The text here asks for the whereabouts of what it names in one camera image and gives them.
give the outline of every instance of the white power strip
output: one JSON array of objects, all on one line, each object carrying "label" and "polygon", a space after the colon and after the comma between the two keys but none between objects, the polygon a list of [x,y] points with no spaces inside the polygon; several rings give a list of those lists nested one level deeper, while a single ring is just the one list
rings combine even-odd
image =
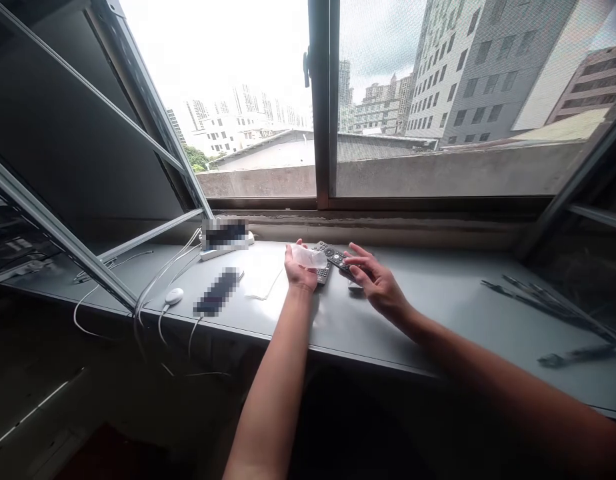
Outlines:
[{"label": "white power strip", "polygon": [[[248,245],[254,245],[255,244],[255,236],[253,235],[253,233],[251,231],[248,232]],[[204,250],[199,254],[199,258],[202,261],[205,260],[210,260],[213,259],[215,257],[218,257],[220,255],[224,255],[226,253],[230,253],[234,250],[237,250],[237,248],[226,248],[226,249],[222,249],[222,250]]]}]

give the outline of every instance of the window latch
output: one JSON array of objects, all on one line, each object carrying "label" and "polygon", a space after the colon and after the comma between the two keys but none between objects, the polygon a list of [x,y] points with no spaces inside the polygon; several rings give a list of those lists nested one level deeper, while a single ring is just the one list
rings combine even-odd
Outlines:
[{"label": "window latch", "polygon": [[303,53],[303,81],[306,88],[310,87],[309,80],[309,62],[310,62],[310,45],[308,45],[308,51]]}]

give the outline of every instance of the tree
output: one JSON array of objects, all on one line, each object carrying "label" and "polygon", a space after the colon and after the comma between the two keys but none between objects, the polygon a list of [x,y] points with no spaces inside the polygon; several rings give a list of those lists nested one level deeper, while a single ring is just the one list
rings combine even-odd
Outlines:
[{"label": "tree", "polygon": [[198,150],[190,145],[183,145],[183,150],[186,152],[186,157],[188,158],[188,163],[193,168],[195,173],[217,170],[217,166],[213,163],[209,165],[209,162],[215,160],[217,157],[206,157],[204,152]]}]

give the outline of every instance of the concrete ledge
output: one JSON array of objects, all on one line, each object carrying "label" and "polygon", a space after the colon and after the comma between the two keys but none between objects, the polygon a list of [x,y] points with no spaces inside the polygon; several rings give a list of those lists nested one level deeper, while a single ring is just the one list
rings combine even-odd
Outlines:
[{"label": "concrete ledge", "polygon": [[[423,153],[337,163],[342,197],[552,195],[585,142]],[[198,173],[209,197],[315,196],[315,167]]]}]

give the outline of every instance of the window glass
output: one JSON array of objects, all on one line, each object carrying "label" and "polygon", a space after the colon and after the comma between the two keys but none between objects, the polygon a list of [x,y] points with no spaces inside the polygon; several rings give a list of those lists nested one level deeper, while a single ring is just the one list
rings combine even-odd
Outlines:
[{"label": "window glass", "polygon": [[[616,102],[616,2],[340,5],[336,196],[556,193]],[[477,148],[497,152],[484,177]]]},{"label": "window glass", "polygon": [[[273,174],[280,167],[314,170],[312,96],[301,72],[309,44],[306,2],[262,0],[253,8],[245,0],[121,0],[121,6],[206,197],[316,194],[314,180],[307,180],[314,173]],[[229,28],[218,19],[229,19]],[[261,28],[271,19],[274,28]],[[342,62],[340,81],[350,74]],[[339,101],[352,106],[351,96],[342,91]],[[355,113],[346,108],[339,119],[353,127],[350,133]]]}]

